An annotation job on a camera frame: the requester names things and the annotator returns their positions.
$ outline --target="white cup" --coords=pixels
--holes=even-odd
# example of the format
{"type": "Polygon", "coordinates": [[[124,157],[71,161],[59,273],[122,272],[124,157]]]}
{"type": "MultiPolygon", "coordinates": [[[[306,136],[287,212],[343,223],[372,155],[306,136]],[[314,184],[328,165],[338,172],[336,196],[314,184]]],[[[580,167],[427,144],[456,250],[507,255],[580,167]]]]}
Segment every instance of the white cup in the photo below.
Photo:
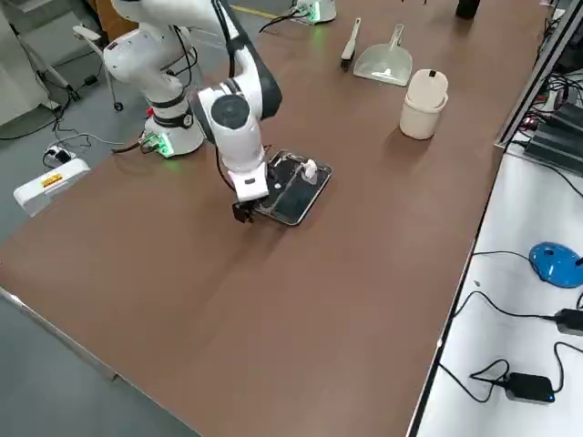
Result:
{"type": "Polygon", "coordinates": [[[428,139],[435,134],[441,111],[447,104],[447,78],[434,70],[419,70],[404,98],[399,128],[408,137],[428,139]]]}

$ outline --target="brush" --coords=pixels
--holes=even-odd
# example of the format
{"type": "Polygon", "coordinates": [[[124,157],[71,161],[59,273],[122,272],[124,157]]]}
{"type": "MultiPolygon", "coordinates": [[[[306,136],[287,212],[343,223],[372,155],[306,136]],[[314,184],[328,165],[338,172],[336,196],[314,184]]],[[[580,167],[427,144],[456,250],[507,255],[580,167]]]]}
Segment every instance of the brush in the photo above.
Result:
{"type": "Polygon", "coordinates": [[[348,71],[354,59],[354,51],[356,49],[356,37],[358,36],[358,28],[361,26],[361,19],[356,18],[354,22],[353,34],[351,35],[346,47],[344,48],[340,67],[344,71],[348,71]]]}

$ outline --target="green led light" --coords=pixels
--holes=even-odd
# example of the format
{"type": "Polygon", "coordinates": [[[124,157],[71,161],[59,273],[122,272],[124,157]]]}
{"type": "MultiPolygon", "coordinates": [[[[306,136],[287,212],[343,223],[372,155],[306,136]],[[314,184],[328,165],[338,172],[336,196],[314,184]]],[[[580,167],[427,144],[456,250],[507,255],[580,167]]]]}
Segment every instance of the green led light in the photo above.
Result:
{"type": "Polygon", "coordinates": [[[312,5],[312,11],[310,11],[308,18],[313,22],[320,21],[320,2],[316,2],[312,5]]]}

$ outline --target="brown table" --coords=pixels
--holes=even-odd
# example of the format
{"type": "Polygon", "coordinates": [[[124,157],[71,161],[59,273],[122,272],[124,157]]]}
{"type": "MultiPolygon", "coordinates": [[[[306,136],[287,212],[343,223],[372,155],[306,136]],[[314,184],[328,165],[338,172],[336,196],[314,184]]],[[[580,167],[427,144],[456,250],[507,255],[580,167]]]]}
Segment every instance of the brown table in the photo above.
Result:
{"type": "Polygon", "coordinates": [[[113,157],[0,249],[0,285],[207,437],[400,436],[411,420],[547,9],[338,0],[260,37],[284,100],[265,144],[333,179],[296,229],[242,225],[205,146],[113,157]],[[405,24],[414,68],[449,78],[437,134],[397,129],[404,88],[340,71],[405,24]]]}

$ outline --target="white dustpan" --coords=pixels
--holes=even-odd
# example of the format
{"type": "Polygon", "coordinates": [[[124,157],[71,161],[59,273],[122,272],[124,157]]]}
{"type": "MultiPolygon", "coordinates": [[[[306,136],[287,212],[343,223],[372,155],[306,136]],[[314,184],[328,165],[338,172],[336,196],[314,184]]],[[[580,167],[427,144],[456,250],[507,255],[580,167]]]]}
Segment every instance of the white dustpan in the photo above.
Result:
{"type": "Polygon", "coordinates": [[[354,65],[354,75],[386,84],[406,86],[413,69],[413,58],[400,46],[403,25],[397,25],[389,44],[368,47],[354,65]]]}

